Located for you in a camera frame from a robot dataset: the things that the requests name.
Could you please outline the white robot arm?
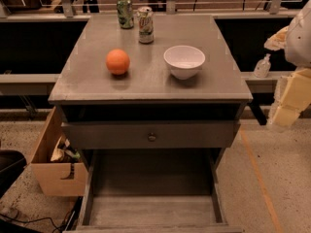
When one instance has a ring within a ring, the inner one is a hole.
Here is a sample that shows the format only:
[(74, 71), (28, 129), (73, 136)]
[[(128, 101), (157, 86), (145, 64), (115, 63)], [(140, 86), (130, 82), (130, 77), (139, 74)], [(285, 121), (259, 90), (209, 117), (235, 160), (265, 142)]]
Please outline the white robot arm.
[(278, 80), (268, 115), (268, 127), (281, 131), (290, 128), (311, 104), (311, 1), (288, 26), (268, 38), (264, 47), (283, 50), (285, 59), (296, 67)]

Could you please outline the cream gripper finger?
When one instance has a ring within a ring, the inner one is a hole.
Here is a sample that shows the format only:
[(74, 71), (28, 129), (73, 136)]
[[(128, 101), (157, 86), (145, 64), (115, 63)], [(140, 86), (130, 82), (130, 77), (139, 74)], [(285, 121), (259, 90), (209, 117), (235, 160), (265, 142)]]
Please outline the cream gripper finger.
[(311, 104), (311, 69), (297, 68), (289, 76), (282, 76), (275, 88), (271, 106), (271, 124), (288, 128)]

